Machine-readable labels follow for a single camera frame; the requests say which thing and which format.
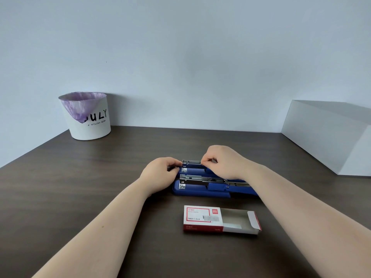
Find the brown tabletop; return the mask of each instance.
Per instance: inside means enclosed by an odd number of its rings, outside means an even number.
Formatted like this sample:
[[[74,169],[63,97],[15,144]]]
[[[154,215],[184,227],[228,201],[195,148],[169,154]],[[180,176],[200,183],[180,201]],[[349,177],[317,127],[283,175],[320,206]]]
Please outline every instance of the brown tabletop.
[[[101,139],[64,132],[0,169],[0,276],[30,277],[145,165],[200,160],[228,145],[371,228],[371,178],[337,176],[279,133],[112,127]],[[183,206],[254,210],[262,233],[183,233]],[[175,196],[145,203],[119,277],[317,277],[258,197]]]

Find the white wall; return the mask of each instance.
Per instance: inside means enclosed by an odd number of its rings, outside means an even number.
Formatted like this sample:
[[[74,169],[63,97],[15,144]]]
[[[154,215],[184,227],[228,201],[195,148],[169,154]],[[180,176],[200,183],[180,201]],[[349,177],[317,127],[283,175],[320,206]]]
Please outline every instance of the white wall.
[[[279,132],[292,99],[371,107],[371,0],[0,0],[0,166],[67,129],[57,97],[114,125]]]

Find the right arm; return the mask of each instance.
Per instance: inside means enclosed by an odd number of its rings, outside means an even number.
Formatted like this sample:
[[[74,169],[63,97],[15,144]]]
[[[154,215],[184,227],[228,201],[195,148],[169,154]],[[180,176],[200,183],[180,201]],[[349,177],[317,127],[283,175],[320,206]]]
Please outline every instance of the right arm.
[[[201,163],[248,182],[320,276],[371,277],[371,230],[227,146],[209,147]]]

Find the hand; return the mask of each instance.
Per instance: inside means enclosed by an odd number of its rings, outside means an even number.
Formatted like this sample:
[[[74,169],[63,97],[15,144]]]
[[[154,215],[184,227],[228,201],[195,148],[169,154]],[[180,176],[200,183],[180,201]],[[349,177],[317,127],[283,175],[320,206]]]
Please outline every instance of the hand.
[[[181,161],[171,157],[157,158],[144,168],[139,180],[151,195],[168,187],[174,181],[182,165]],[[168,172],[168,166],[176,166],[176,168]]]
[[[201,159],[201,164],[224,179],[242,179],[248,160],[223,145],[212,145]]]

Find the cardboard box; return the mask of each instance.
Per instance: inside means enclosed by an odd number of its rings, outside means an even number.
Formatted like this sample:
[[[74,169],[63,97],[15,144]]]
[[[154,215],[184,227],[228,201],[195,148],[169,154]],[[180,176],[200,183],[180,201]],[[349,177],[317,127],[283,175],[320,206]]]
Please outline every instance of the cardboard box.
[[[219,207],[184,206],[185,231],[234,232],[258,234],[260,227],[252,210],[222,209]]]

